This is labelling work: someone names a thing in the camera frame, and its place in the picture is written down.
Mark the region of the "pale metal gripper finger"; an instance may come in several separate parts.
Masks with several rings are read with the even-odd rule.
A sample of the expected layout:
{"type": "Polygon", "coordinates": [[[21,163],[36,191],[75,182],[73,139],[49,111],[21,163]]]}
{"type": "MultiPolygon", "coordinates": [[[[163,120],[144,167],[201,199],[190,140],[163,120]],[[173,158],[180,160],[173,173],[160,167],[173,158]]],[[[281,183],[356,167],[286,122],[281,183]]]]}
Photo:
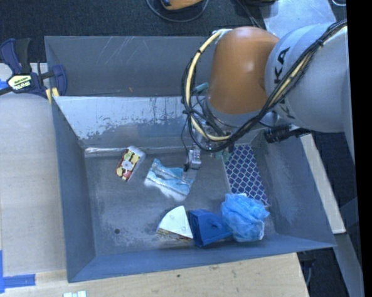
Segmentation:
{"type": "Polygon", "coordinates": [[[187,161],[184,164],[182,173],[182,179],[189,187],[191,187],[196,180],[201,166],[201,150],[199,148],[189,150],[187,161]]]}

